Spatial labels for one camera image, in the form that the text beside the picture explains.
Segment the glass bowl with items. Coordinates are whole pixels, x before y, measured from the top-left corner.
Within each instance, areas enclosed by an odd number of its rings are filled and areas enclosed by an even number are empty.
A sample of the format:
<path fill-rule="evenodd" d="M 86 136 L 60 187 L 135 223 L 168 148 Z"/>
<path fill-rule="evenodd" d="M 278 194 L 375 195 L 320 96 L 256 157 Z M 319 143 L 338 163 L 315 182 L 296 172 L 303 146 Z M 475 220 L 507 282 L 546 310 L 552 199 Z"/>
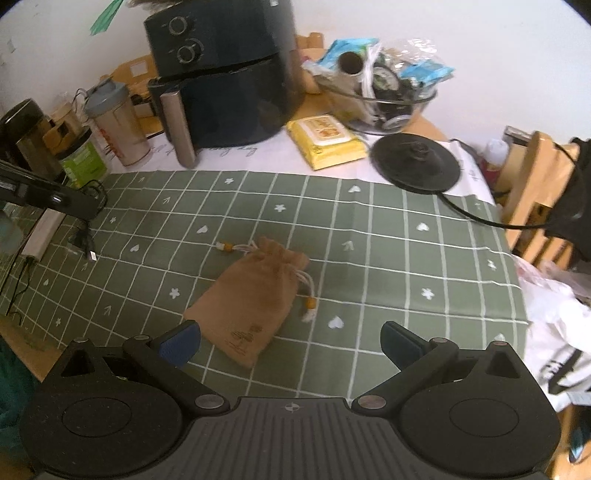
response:
<path fill-rule="evenodd" d="M 327 96 L 335 118 L 376 135 L 404 130 L 455 73 L 423 38 L 392 45 L 375 37 L 335 40 L 318 60 L 305 58 L 303 69 Z"/>

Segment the teal mesh bath sponge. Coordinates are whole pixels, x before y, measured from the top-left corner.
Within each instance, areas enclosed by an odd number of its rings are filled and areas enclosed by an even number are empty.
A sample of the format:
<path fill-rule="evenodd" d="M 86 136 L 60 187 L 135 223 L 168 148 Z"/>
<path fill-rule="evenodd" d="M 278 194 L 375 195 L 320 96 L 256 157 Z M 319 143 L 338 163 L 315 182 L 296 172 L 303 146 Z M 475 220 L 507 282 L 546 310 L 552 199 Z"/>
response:
<path fill-rule="evenodd" d="M 22 460 L 25 452 L 19 434 L 21 417 L 37 387 L 36 378 L 1 340 L 1 453 Z"/>

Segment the black air fryer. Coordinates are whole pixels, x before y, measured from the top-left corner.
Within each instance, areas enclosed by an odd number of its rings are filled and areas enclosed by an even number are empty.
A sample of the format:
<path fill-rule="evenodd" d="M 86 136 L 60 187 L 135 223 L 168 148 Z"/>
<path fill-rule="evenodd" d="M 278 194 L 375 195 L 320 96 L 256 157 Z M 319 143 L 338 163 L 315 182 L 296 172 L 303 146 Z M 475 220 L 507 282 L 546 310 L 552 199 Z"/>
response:
<path fill-rule="evenodd" d="M 144 21 L 148 91 L 177 161 L 280 132 L 304 102 L 289 1 L 177 1 Z"/>

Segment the brown cardboard box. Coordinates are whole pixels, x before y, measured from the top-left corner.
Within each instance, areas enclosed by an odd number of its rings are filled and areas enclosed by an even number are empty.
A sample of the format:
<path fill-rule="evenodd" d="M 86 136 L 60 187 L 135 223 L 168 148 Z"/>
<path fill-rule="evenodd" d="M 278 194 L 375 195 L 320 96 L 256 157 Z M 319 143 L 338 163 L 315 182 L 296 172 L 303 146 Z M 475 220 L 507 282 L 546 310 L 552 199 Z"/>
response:
<path fill-rule="evenodd" d="M 0 334 L 18 359 L 40 382 L 45 380 L 61 356 L 61 351 L 56 347 L 28 333 L 16 321 L 5 316 L 0 319 Z"/>

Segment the green grid tablecloth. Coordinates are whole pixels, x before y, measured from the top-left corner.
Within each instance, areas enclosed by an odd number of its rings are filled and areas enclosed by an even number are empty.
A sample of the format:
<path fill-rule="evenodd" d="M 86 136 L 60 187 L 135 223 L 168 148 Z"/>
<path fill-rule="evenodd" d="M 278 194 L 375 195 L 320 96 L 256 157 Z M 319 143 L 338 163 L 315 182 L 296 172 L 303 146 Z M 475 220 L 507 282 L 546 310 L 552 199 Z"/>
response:
<path fill-rule="evenodd" d="M 109 176 L 88 259 L 61 219 L 39 259 L 1 258 L 1 310 L 49 345 L 78 337 L 119 346 L 156 337 L 245 257 L 270 241 L 301 254 L 262 280 L 235 275 L 230 299 L 280 297 L 287 318 L 250 368 L 209 342 L 187 371 L 230 399 L 353 399 L 394 373 L 387 322 L 465 349 L 525 346 L 527 320 L 494 208 L 473 196 L 443 202 L 395 186 L 245 170 Z"/>

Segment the black kettle base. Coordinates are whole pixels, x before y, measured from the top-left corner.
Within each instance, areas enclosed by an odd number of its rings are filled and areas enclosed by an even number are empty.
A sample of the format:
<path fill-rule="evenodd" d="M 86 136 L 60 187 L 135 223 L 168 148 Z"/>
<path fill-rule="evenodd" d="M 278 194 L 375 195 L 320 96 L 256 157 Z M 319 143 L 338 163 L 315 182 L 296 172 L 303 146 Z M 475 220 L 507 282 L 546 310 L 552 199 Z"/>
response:
<path fill-rule="evenodd" d="M 447 148 L 416 134 L 398 133 L 377 140 L 370 147 L 370 162 L 389 183 L 417 194 L 445 193 L 461 177 L 460 164 Z"/>

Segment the black bag on chair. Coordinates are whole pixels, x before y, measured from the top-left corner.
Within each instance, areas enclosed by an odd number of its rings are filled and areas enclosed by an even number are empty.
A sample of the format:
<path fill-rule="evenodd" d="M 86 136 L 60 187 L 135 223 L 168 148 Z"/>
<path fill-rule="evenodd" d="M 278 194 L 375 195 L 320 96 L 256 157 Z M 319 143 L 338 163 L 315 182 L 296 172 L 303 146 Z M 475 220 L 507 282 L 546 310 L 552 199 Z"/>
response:
<path fill-rule="evenodd" d="M 585 273 L 590 272 L 590 140 L 574 137 L 572 143 L 579 146 L 578 163 L 585 187 L 577 173 L 571 175 L 567 187 L 550 213 L 550 237 L 570 242 L 578 263 L 586 263 Z"/>

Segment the white power bank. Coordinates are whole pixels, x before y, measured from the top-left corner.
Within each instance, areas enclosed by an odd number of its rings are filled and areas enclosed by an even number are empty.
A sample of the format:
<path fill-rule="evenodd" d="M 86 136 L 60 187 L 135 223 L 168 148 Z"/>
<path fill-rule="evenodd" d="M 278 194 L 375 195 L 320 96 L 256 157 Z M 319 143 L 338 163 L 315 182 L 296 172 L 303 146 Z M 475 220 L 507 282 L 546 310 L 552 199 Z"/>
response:
<path fill-rule="evenodd" d="M 33 258 L 36 261 L 41 261 L 51 239 L 64 218 L 65 215 L 63 213 L 46 210 L 25 242 L 21 255 L 25 258 Z"/>

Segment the tan drawstring pouch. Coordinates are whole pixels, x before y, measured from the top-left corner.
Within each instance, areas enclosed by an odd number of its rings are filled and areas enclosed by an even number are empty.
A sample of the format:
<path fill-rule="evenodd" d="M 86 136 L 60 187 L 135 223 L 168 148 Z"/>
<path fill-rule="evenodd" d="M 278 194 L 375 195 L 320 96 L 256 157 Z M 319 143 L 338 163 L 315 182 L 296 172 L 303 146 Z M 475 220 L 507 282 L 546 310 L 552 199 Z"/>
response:
<path fill-rule="evenodd" d="M 266 237 L 247 244 L 218 242 L 215 248 L 242 257 L 186 309 L 183 318 L 197 322 L 206 340 L 250 369 L 287 319 L 301 286 L 308 288 L 304 321 L 315 318 L 318 299 L 307 272 L 310 259 Z"/>

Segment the green label jar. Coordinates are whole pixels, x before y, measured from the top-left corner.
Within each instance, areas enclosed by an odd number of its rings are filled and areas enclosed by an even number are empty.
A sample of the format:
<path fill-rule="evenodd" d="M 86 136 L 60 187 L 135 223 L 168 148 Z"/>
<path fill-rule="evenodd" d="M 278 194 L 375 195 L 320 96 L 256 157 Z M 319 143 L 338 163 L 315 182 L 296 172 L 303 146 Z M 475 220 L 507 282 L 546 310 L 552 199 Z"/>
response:
<path fill-rule="evenodd" d="M 56 158 L 75 188 L 82 188 L 92 180 L 100 181 L 109 173 L 89 127 L 66 150 L 57 153 Z"/>

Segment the black electric kettle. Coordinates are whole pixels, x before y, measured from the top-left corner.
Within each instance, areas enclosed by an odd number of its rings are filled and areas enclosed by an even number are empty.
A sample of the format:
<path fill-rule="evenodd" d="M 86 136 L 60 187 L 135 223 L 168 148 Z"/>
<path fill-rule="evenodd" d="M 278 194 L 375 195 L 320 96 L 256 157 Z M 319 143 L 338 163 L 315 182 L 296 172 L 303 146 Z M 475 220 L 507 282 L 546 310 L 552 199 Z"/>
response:
<path fill-rule="evenodd" d="M 51 129 L 33 99 L 26 99 L 1 118 L 1 159 L 52 181 L 65 178 L 57 158 L 43 141 Z"/>

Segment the clear shaker bottle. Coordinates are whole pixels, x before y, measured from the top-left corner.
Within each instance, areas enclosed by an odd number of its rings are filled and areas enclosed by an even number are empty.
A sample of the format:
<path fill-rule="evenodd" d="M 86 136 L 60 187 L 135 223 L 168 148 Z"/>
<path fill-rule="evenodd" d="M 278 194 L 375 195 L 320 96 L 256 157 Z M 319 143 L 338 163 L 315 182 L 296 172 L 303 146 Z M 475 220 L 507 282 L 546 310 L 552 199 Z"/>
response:
<path fill-rule="evenodd" d="M 101 80 L 88 91 L 84 112 L 122 165 L 133 165 L 149 153 L 150 146 L 124 83 L 110 77 Z"/>

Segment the wooden chair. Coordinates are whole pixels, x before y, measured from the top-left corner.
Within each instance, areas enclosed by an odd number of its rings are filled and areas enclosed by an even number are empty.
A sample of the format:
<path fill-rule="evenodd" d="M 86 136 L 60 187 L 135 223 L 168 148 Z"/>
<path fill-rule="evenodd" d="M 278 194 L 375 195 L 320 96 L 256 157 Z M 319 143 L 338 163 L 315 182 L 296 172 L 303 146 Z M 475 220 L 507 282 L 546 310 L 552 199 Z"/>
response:
<path fill-rule="evenodd" d="M 573 254 L 572 243 L 532 226 L 548 220 L 573 175 L 573 162 L 578 159 L 580 147 L 574 143 L 557 146 L 547 134 L 535 132 L 518 152 L 521 164 L 503 203 L 502 221 L 531 228 L 507 230 L 508 246 L 535 267 L 548 260 L 565 270 Z"/>

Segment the white plastic bag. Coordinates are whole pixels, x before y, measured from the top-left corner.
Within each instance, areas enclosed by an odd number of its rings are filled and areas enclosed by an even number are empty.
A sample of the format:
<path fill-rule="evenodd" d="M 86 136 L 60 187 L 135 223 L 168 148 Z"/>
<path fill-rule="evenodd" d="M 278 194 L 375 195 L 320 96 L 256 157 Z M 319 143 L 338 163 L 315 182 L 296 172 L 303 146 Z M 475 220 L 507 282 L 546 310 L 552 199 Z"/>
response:
<path fill-rule="evenodd" d="M 554 410 L 590 390 L 590 307 L 572 287 L 514 259 L 528 327 L 523 361 Z"/>

